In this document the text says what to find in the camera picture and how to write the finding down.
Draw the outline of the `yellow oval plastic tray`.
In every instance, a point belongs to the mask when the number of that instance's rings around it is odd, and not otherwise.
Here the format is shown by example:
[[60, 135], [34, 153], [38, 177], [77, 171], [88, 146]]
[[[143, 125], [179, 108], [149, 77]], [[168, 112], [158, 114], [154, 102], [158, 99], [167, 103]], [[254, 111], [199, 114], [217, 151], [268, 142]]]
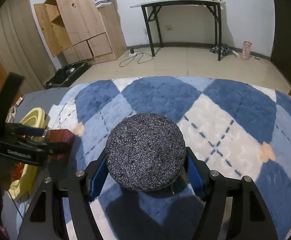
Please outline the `yellow oval plastic tray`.
[[[45, 111], [36, 107], [30, 110], [20, 121], [20, 124], [32, 128], [46, 128]], [[37, 173], [37, 166], [34, 165], [30, 155], [25, 160], [19, 160], [19, 165], [13, 176], [8, 193], [13, 200], [19, 200], [30, 193]]]

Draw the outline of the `black open case on floor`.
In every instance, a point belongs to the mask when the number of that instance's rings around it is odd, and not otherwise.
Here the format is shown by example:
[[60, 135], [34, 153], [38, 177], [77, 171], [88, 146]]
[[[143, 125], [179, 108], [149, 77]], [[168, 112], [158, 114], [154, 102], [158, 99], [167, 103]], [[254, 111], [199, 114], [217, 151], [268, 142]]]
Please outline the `black open case on floor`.
[[89, 68], [90, 65], [87, 61], [79, 61], [68, 64], [57, 70], [56, 74], [45, 83], [45, 88], [70, 87]]

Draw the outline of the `pink plastic bag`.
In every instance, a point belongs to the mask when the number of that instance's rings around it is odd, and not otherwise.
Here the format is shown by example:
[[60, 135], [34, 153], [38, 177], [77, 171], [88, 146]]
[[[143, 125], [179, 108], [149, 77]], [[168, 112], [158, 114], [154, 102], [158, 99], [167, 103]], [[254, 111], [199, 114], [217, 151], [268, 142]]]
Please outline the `pink plastic bag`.
[[249, 41], [243, 42], [243, 44], [242, 44], [242, 56], [241, 56], [241, 58], [243, 60], [248, 60], [250, 58], [251, 46], [252, 46], [251, 42], [249, 42]]

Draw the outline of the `black glitter round box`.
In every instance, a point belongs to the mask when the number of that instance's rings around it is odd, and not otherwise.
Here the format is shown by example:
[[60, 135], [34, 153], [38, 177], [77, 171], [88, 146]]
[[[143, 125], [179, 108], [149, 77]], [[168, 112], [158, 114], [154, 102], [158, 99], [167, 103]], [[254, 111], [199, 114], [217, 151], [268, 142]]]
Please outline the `black glitter round box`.
[[131, 191], [170, 186], [186, 159], [186, 144], [177, 124], [155, 113], [122, 120], [109, 134], [105, 150], [110, 176]]

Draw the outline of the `wooden wardrobe cabinet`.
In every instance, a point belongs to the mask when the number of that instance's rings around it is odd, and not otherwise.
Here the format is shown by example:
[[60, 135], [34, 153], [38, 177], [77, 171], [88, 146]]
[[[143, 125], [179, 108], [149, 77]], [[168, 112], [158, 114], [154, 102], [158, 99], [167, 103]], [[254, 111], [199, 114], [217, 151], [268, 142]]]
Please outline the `wooden wardrobe cabinet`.
[[33, 6], [54, 57], [63, 54], [68, 63], [104, 63], [127, 50], [114, 1], [96, 5], [94, 0], [44, 0]]

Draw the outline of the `dark cloth pile on floor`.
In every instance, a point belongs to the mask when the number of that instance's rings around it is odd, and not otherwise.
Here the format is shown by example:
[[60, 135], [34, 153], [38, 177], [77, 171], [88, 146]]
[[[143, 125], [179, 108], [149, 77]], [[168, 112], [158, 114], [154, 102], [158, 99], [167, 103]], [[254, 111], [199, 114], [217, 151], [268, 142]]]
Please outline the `dark cloth pile on floor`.
[[[219, 54], [219, 46], [218, 45], [215, 45], [209, 51], [211, 53], [214, 53], [214, 54]], [[229, 48], [228, 45], [227, 44], [224, 44], [224, 43], [221, 44], [220, 55], [221, 56], [234, 55], [236, 57], [239, 57], [240, 56], [239, 53], [237, 53], [235, 50]]]

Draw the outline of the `dark brown cigarette carton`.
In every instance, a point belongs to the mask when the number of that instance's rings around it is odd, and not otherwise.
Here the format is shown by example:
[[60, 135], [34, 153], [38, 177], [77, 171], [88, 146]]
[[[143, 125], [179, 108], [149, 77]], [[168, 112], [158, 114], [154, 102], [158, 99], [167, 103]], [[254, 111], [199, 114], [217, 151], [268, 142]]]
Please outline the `dark brown cigarette carton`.
[[69, 162], [75, 135], [68, 129], [51, 129], [47, 131], [44, 142], [52, 146], [49, 160], [57, 160], [62, 164]]

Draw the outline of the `black folding desk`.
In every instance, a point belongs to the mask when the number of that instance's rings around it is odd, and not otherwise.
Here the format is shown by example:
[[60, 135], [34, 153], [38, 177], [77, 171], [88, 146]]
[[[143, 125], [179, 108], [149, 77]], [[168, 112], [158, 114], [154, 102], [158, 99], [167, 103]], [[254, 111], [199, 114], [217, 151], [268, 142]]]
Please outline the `black folding desk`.
[[226, 3], [215, 0], [161, 0], [132, 5], [141, 8], [151, 55], [155, 47], [217, 47], [221, 60], [222, 14]]

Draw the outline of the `blue white argyle rug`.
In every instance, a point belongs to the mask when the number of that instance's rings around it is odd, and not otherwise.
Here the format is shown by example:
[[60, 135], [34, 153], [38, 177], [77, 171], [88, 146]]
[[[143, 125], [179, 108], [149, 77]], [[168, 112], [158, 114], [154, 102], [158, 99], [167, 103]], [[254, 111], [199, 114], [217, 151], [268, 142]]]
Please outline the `blue white argyle rug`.
[[[226, 177], [256, 183], [279, 239], [291, 236], [291, 97], [269, 88], [202, 77], [135, 77], [27, 94], [21, 120], [35, 107], [49, 127], [76, 134], [66, 166], [37, 174], [64, 178], [99, 157], [123, 119], [157, 113], [175, 122], [197, 159]], [[126, 191], [108, 177], [90, 204], [105, 239], [191, 239], [203, 202], [184, 173], [160, 192]]]

